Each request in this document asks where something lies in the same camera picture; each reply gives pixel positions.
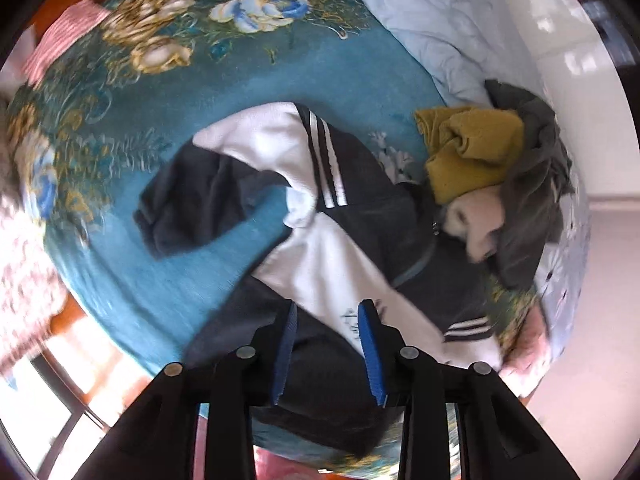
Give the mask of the navy white Kappa kids jacket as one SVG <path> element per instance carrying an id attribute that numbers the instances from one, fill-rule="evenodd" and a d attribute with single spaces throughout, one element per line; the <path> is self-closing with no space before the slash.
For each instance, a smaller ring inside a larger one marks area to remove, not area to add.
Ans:
<path id="1" fill-rule="evenodd" d="M 198 132 L 144 189 L 134 220 L 154 257 L 192 252 L 250 218 L 273 186 L 286 192 L 285 239 L 186 349 L 189 365 L 212 364 L 296 307 L 288 378 L 260 422 L 355 456 L 381 441 L 397 413 L 370 390 L 364 300 L 438 362 L 500 365 L 485 271 L 437 232 L 430 192 L 393 183 L 356 136 L 303 105 L 259 105 Z"/>

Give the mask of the cream fleece garment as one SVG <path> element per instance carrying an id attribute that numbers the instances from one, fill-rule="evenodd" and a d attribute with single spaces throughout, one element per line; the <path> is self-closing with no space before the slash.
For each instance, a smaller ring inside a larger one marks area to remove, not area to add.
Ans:
<path id="1" fill-rule="evenodd" d="M 472 263 L 492 256 L 497 249 L 498 234 L 504 218 L 498 185 L 465 193 L 445 207 L 442 228 L 462 240 Z"/>

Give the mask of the dark grey garment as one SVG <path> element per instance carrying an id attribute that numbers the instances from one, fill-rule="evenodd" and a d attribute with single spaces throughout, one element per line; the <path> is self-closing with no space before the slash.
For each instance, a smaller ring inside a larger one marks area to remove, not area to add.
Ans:
<path id="1" fill-rule="evenodd" d="M 495 267 L 503 286 L 528 289 L 547 244 L 562 234 L 560 199 L 574 192 L 572 161 L 555 111 L 536 94 L 495 79 L 485 81 L 491 104 L 513 110 L 524 125 L 522 154 L 500 186 L 506 220 L 498 236 Z"/>

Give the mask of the mustard yellow knit sweater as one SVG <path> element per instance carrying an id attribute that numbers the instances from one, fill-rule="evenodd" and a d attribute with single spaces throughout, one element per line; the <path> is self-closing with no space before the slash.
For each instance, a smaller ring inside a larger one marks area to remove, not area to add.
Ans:
<path id="1" fill-rule="evenodd" d="M 417 110 L 414 119 L 439 205 L 502 183 L 524 148 L 524 122 L 512 110 L 440 106 Z"/>

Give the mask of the pink white knitted cloth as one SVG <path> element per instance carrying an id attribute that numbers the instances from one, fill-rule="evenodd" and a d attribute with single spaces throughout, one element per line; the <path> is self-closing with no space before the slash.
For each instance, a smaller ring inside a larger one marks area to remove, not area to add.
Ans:
<path id="1" fill-rule="evenodd" d="M 1 107 L 1 374 L 35 354 L 51 336 L 51 320 L 67 292 L 43 248 L 43 229 L 24 211 Z"/>

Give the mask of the teal floral bed blanket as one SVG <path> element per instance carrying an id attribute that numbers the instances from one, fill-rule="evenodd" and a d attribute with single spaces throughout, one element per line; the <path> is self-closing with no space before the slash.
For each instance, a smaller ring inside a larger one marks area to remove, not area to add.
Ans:
<path id="1" fill-rule="evenodd" d="M 32 148 L 25 205 L 70 294 L 144 370 L 180 356 L 284 231 L 284 193 L 193 255 L 153 259 L 134 225 L 142 188 L 192 134 L 267 101 L 310 106 L 370 148 L 393 181 L 421 181 L 414 115 L 432 77 L 361 0 L 108 0 L 96 26 L 23 84 L 8 136 Z"/>

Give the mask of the white wardrobe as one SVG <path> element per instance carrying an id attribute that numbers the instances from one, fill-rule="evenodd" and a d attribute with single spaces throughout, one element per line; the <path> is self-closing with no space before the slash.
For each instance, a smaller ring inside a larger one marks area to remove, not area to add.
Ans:
<path id="1" fill-rule="evenodd" d="M 593 19 L 601 3 L 506 0 L 541 74 L 589 197 L 639 197 L 639 145 L 631 108 Z"/>

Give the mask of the light blue daisy quilt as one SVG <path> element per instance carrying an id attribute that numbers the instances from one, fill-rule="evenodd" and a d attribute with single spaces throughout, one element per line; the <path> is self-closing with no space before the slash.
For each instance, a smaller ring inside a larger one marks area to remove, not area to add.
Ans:
<path id="1" fill-rule="evenodd" d="M 523 88 L 548 103 L 504 0 L 362 1 L 431 74 L 444 107 L 498 110 L 485 89 L 487 79 Z M 506 357 L 500 375 L 518 396 L 529 396 L 564 350 L 582 291 L 589 217 L 586 192 L 573 161 L 570 183 L 574 192 L 560 199 L 561 238 L 544 248 L 532 286 L 503 286 L 496 253 L 484 260 L 494 268 L 497 295 L 523 294 L 530 299 L 522 324 L 501 333 Z"/>

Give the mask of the pink garment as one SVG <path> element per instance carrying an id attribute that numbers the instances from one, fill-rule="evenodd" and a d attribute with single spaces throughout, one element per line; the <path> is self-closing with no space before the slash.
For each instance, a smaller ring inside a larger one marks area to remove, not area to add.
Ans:
<path id="1" fill-rule="evenodd" d="M 69 6 L 47 28 L 26 58 L 22 66 L 26 81 L 32 87 L 38 87 L 49 67 L 111 14 L 93 0 L 80 0 Z"/>

